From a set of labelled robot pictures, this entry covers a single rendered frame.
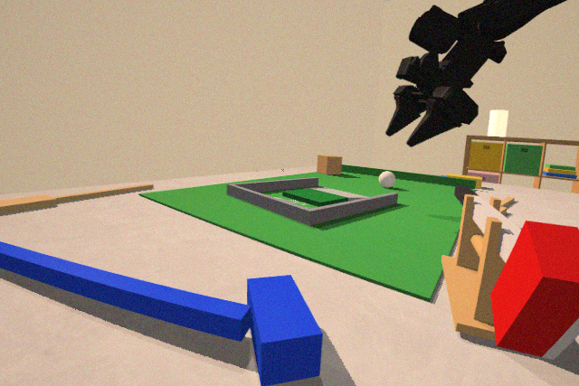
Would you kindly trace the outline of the white ball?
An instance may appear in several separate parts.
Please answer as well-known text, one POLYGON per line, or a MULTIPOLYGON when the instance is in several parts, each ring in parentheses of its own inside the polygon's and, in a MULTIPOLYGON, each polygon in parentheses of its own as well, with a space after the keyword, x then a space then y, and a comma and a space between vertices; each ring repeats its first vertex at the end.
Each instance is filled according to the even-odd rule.
POLYGON ((379 176, 379 183, 386 188, 389 188, 394 185, 395 177, 391 172, 383 172, 379 176))

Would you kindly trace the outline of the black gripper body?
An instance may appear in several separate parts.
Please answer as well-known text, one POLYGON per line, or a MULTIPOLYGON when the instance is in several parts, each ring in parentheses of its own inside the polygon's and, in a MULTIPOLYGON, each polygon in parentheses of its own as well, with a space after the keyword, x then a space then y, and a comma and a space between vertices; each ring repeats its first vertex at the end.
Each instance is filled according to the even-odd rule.
POLYGON ((426 99, 439 101, 450 113, 457 118, 460 123, 470 124, 479 114, 478 105, 468 96, 463 88, 471 88, 474 84, 470 79, 473 72, 470 67, 452 56, 446 56, 439 61, 439 68, 446 66, 446 77, 441 86, 435 90, 431 83, 420 83, 416 86, 421 90, 417 91, 414 86, 400 85, 394 91, 395 96, 400 96, 418 114, 422 114, 426 108, 426 99))

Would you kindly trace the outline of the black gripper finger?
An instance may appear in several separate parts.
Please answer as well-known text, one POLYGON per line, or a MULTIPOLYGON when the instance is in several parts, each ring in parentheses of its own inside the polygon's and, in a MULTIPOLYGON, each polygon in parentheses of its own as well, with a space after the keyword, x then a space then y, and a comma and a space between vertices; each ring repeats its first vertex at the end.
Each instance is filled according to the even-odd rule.
POLYGON ((426 104, 426 114, 408 138, 408 146, 417 146, 447 130, 452 130, 455 127, 462 126, 460 121, 455 118, 439 101, 435 99, 426 99, 426 104))
POLYGON ((400 96, 394 96, 396 109, 394 115, 386 129, 386 134, 391 137, 407 125, 412 123, 420 115, 400 96))

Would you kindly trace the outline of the green flat mat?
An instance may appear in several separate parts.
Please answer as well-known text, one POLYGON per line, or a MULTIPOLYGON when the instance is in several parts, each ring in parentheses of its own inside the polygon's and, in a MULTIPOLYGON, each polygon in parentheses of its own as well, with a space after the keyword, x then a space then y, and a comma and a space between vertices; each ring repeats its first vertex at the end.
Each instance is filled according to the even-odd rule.
POLYGON ((324 267, 430 302, 460 230, 455 186, 341 172, 292 174, 139 193, 151 201, 324 267), (318 186, 365 197, 398 193, 397 203, 305 225, 226 194, 227 184, 318 177, 318 186))

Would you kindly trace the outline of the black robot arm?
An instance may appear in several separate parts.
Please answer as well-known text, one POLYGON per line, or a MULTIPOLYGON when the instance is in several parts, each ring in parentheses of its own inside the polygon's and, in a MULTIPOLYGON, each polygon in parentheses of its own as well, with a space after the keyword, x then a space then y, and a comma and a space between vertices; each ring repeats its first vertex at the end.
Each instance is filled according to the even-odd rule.
MULTIPOLYGON (((511 35, 545 10, 566 0, 484 0, 458 18, 432 5, 415 21, 409 41, 427 51, 421 59, 402 59, 396 78, 413 84, 431 83, 435 90, 446 77, 446 66, 439 68, 439 53, 464 61, 473 72, 488 59, 501 63, 506 56, 505 41, 494 42, 511 35), (434 88, 435 87, 435 88, 434 88)), ((446 57, 445 56, 445 57, 446 57)))

